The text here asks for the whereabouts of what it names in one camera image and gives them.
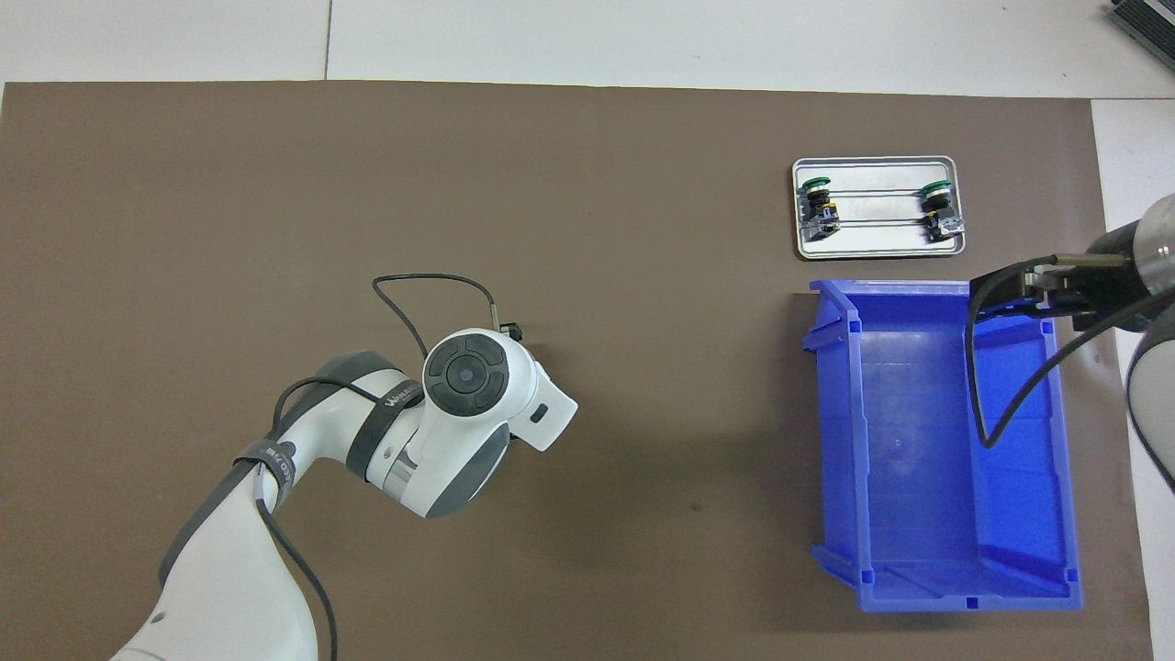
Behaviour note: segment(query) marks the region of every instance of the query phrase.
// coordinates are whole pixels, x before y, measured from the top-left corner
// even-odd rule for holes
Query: black circular button
[[[506,359],[506,353],[502,351],[502,348],[486,336],[468,336],[465,338],[465,348],[476,355],[481,355],[489,365],[499,365]]]
[[[464,346],[465,343],[462,338],[450,338],[432,350],[432,353],[429,355],[429,377],[439,377],[443,375],[444,364],[455,357]]]
[[[449,364],[445,380],[461,394],[476,393],[485,385],[485,362],[472,355],[458,356]]]
[[[501,371],[494,371],[490,373],[490,384],[485,386],[485,390],[477,393],[474,398],[474,406],[478,410],[486,410],[491,406],[498,404],[502,399],[502,390],[506,385],[506,373]]]
[[[471,409],[469,403],[465,402],[466,398],[452,392],[452,389],[443,382],[432,384],[432,387],[429,389],[429,394],[432,397],[432,402],[441,407],[441,411],[454,416],[472,416],[472,413],[466,413]]]

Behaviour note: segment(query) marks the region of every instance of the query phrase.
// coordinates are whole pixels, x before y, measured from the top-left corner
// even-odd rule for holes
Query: cable clip
[[[511,340],[516,343],[522,342],[522,328],[518,328],[518,324],[515,323],[513,321],[499,324],[498,333],[508,336]]]
[[[294,444],[289,441],[277,444],[270,439],[261,439],[244,448],[244,452],[239,454],[233,460],[233,464],[237,461],[264,464],[266,468],[269,468],[269,472],[274,474],[274,479],[277,480],[277,503],[274,505],[274,510],[277,510],[286,503],[290,490],[294,487],[294,474],[296,472],[296,467],[294,466]]]

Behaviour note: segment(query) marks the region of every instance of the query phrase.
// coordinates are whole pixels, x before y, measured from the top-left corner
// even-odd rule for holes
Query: black strap
[[[269,468],[277,480],[277,504],[274,510],[286,503],[289,491],[294,487],[294,444],[274,443],[271,439],[260,439],[237,456],[233,464],[239,461],[260,461]]]
[[[424,387],[417,382],[407,379],[401,382],[380,398],[378,406],[371,409],[367,420],[355,434],[355,441],[347,451],[347,470],[367,481],[367,467],[371,464],[380,441],[388,434],[391,424],[400,418],[405,409],[414,407],[424,402]]]

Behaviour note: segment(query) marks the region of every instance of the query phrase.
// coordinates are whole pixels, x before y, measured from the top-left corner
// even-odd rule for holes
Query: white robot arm
[[[1153,294],[1175,288],[1175,195],[1155,202],[1135,232],[1140,276]],[[1146,329],[1130,359],[1126,396],[1143,447],[1175,492],[1175,304]]]
[[[317,659],[310,612],[266,521],[314,461],[340,461],[417,515],[444,517],[481,492],[511,436],[545,451],[577,410],[521,344],[478,328],[429,353],[423,384],[372,352],[306,383],[183,526],[157,605],[112,661]]]

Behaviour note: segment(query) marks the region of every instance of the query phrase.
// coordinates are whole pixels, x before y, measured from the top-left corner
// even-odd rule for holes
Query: black cable
[[[1046,377],[1048,377],[1048,373],[1052,372],[1054,367],[1060,365],[1062,360],[1072,356],[1073,352],[1077,351],[1079,349],[1085,346],[1087,343],[1089,343],[1097,336],[1104,333],[1106,330],[1109,330],[1110,328],[1117,325],[1119,323],[1122,323],[1123,321],[1130,318],[1132,316],[1141,311],[1144,311],[1147,309],[1150,309],[1153,306],[1161,304],[1169,304],[1171,302],[1175,302],[1175,288],[1167,289],[1160,294],[1147,296],[1140,301],[1135,301],[1126,305],[1124,308],[1115,311],[1114,313],[1110,313],[1109,316],[1102,318],[1097,323],[1094,323],[1088,329],[1086,329],[1085,333],[1082,333],[1074,340],[1069,342],[1069,344],[1061,348],[1061,350],[1055,355],[1053,355],[1052,357],[1049,357],[1049,359],[1045,362],[1045,364],[1041,365],[1036,370],[1036,372],[1033,372],[1032,377],[1029,377],[1028,380],[1025,382],[1025,385],[1020,387],[1020,391],[1018,391],[1015,397],[1012,398],[1012,402],[1008,403],[1007,409],[1003,410],[1003,414],[1000,416],[1000,420],[995,424],[995,430],[992,431],[991,438],[985,439],[983,437],[980,437],[980,443],[983,443],[983,447],[991,448],[994,447],[996,443],[999,443],[1000,437],[1003,434],[1003,431],[1008,427],[1008,425],[1012,424],[1012,417],[1015,416],[1016,411],[1020,409],[1020,405],[1022,405],[1025,400],[1028,399],[1028,396],[1032,394],[1032,392],[1036,389],[1036,386],[1039,386],[1040,383],[1043,382]]]
[[[290,396],[294,394],[294,391],[297,391],[303,386],[309,386],[310,384],[325,384],[328,386],[338,386],[340,389],[347,389],[348,391],[355,393],[356,396],[360,396],[361,398],[370,402],[371,404],[380,404],[380,398],[372,396],[371,393],[364,391],[363,389],[360,389],[355,384],[348,384],[347,382],[340,382],[338,379],[331,379],[329,377],[309,377],[300,382],[295,382],[294,384],[290,385],[289,389],[286,389],[286,392],[283,392],[280,398],[277,398],[277,405],[274,406],[274,425],[273,427],[269,429],[270,433],[276,432],[278,425],[281,425],[282,412],[286,411],[286,402],[290,399]]]
[[[490,294],[489,289],[483,286],[482,283],[476,279],[472,279],[470,277],[464,277],[461,275],[454,275],[451,272],[400,272],[396,275],[381,275],[380,277],[376,277],[375,279],[371,281],[371,288],[375,289],[375,294],[380,296],[380,299],[388,303],[388,306],[391,308],[391,311],[396,312],[396,315],[400,316],[400,319],[404,322],[404,325],[408,326],[408,332],[411,333],[412,339],[416,340],[416,346],[421,349],[422,357],[428,358],[429,350],[424,345],[424,340],[421,339],[421,335],[419,332],[417,332],[416,325],[412,324],[411,319],[408,318],[408,315],[404,313],[404,310],[400,309],[400,305],[394,303],[391,301],[391,297],[388,296],[388,294],[385,294],[383,289],[380,286],[381,282],[391,282],[392,279],[455,279],[457,282],[464,282],[465,284],[476,286],[478,290],[485,294],[485,299],[490,302],[490,313],[494,316],[494,325],[495,325],[494,330],[498,329],[497,306],[496,303],[494,302],[494,296]]]
[[[967,325],[964,330],[964,355],[967,360],[967,389],[971,396],[971,410],[975,418],[975,431],[979,432],[979,443],[983,447],[987,445],[987,425],[983,423],[983,410],[979,404],[979,376],[975,375],[975,322],[979,310],[983,306],[983,301],[1003,282],[1022,275],[1030,268],[1056,263],[1056,255],[1047,255],[1016,262],[995,271],[986,282],[980,284],[971,296],[971,305],[967,308]]]
[[[277,544],[286,549],[286,553],[290,557],[290,560],[297,565],[297,568],[302,571],[306,575],[306,580],[310,581],[310,586],[314,587],[314,592],[318,594],[318,600],[322,601],[322,609],[327,612],[327,628],[330,630],[330,661],[337,661],[338,659],[338,627],[335,623],[335,609],[330,606],[330,598],[327,596],[325,588],[318,582],[318,576],[314,574],[310,569],[310,565],[307,564],[302,554],[294,548],[294,544],[286,537],[286,533],[277,527],[277,521],[274,521],[274,515],[270,514],[269,508],[266,507],[264,499],[256,499],[257,514],[261,515],[261,520],[264,521],[266,528],[269,530],[269,534],[277,540]]]

